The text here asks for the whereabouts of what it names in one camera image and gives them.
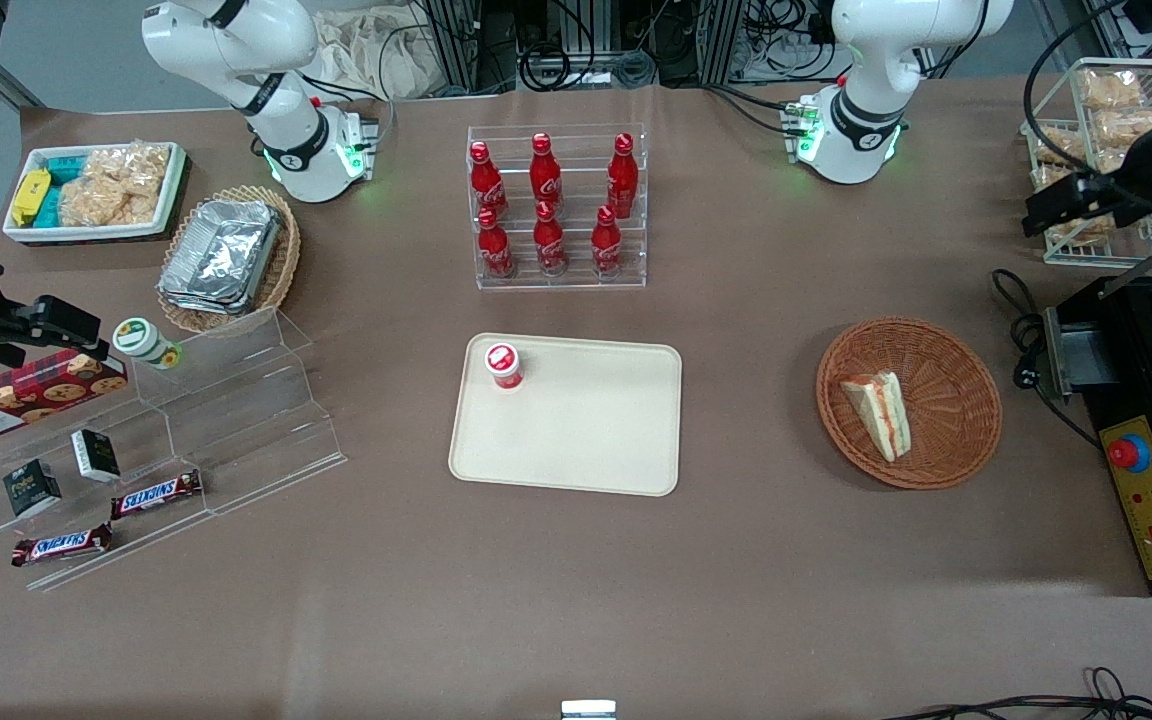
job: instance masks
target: sandwich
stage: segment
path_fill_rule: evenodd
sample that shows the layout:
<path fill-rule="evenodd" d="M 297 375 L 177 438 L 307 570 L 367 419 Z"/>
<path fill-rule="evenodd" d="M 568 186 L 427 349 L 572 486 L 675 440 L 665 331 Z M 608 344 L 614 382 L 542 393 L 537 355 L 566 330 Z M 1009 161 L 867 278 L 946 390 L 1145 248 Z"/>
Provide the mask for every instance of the sandwich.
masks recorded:
<path fill-rule="evenodd" d="M 909 452 L 909 419 L 896 373 L 884 370 L 872 376 L 851 376 L 842 381 L 842 391 L 888 462 Z"/>

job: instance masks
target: yellow control panel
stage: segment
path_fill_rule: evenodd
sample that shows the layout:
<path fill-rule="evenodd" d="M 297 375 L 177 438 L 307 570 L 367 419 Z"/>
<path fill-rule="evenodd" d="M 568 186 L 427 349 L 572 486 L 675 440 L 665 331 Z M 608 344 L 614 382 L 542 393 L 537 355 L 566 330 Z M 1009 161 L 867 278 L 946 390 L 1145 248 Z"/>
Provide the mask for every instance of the yellow control panel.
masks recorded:
<path fill-rule="evenodd" d="M 1144 415 L 1101 430 L 1101 446 L 1111 461 L 1144 574 L 1152 579 L 1152 433 Z"/>

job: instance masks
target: snickers bar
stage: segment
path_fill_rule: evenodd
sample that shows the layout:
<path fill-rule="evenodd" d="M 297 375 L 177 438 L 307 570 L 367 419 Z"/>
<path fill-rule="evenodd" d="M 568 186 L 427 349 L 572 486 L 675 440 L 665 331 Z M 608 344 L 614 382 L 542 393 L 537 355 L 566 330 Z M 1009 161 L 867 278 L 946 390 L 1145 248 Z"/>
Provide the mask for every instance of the snickers bar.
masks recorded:
<path fill-rule="evenodd" d="M 71 533 L 38 541 L 18 541 L 12 552 L 12 563 L 17 568 L 54 558 L 74 558 L 93 552 L 105 552 L 113 547 L 114 532 L 109 523 L 82 533 Z"/>
<path fill-rule="evenodd" d="M 150 507 L 169 502 L 179 497 L 190 497 L 200 488 L 198 471 L 189 470 L 188 473 L 182 473 L 179 478 L 132 492 L 131 495 L 113 498 L 109 500 L 109 520 L 123 518 L 131 515 L 132 511 L 147 510 Z"/>

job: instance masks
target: wicker basket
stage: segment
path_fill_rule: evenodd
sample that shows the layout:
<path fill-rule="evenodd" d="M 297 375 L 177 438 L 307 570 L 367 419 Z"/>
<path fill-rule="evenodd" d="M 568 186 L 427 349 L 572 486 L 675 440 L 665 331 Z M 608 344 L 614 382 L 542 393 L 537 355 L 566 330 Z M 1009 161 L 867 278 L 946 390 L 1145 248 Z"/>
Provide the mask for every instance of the wicker basket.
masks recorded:
<path fill-rule="evenodd" d="M 262 279 L 260 290 L 256 293 L 256 302 L 252 305 L 252 310 L 260 310 L 263 306 L 282 305 L 285 297 L 287 297 L 287 291 L 291 289 L 291 275 L 296 274 L 296 263 L 301 259 L 301 228 L 297 227 L 296 217 L 291 214 L 291 209 L 288 209 L 287 200 L 283 200 L 278 194 L 266 190 L 264 187 L 250 187 L 247 184 L 233 187 L 229 190 L 221 190 L 203 202 L 207 200 L 260 200 L 265 202 L 272 209 L 278 209 L 279 213 L 283 214 L 283 225 L 279 228 L 278 237 L 275 237 L 274 252 L 270 256 L 270 265 L 266 265 L 265 278 Z M 202 202 L 194 210 L 189 210 L 189 215 L 177 225 L 177 232 L 172 237 L 172 245 L 168 247 L 168 251 L 166 251 L 166 256 L 162 259 L 162 267 L 165 270 L 168 263 L 172 262 L 172 256 L 175 253 L 175 249 L 177 249 L 180 237 L 184 234 L 184 228 L 189 225 L 189 220 L 194 219 L 200 206 Z M 161 295 L 159 296 L 159 305 L 162 306 L 162 312 L 168 316 L 168 319 L 172 320 L 175 327 L 196 333 L 218 328 L 220 325 L 232 323 L 232 320 L 241 316 L 185 310 L 183 306 L 172 305 Z"/>
<path fill-rule="evenodd" d="M 840 384 L 892 370 L 910 424 L 910 450 L 887 462 Z M 865 473 L 901 488 L 946 488 L 977 473 L 998 447 L 998 387 L 968 346 L 914 318 L 878 318 L 835 338 L 817 370 L 817 407 L 838 449 Z"/>

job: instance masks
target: brown tablecloth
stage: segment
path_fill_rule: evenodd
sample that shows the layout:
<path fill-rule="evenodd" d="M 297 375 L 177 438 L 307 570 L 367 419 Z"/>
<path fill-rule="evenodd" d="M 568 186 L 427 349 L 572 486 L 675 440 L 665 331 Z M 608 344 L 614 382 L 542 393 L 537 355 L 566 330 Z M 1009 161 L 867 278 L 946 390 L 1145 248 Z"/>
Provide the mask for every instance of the brown tablecloth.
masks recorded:
<path fill-rule="evenodd" d="M 1152 696 L 1152 600 L 1111 479 L 1011 387 L 988 291 L 995 266 L 1047 302 L 1093 276 L 1020 236 L 1020 86 L 925 83 L 899 154 L 859 187 L 790 167 L 699 91 L 403 104 L 374 182 L 296 205 L 285 310 L 325 358 L 311 382 L 349 461 L 52 593 L 24 591 L 0 538 L 0 717 L 505 719 L 609 697 L 631 720 L 864 719 L 1083 694 L 1091 665 Z M 652 132 L 645 290 L 477 291 L 467 127 L 617 120 Z M 182 143 L 187 209 L 270 184 L 233 111 L 24 126 L 28 147 Z M 0 237 L 3 288 L 106 323 L 157 316 L 162 251 Z M 995 373 L 1005 435 L 964 486 L 890 491 L 820 429 L 814 365 L 877 314 L 941 324 Z M 461 361 L 484 331 L 675 346 L 676 491 L 453 479 Z"/>

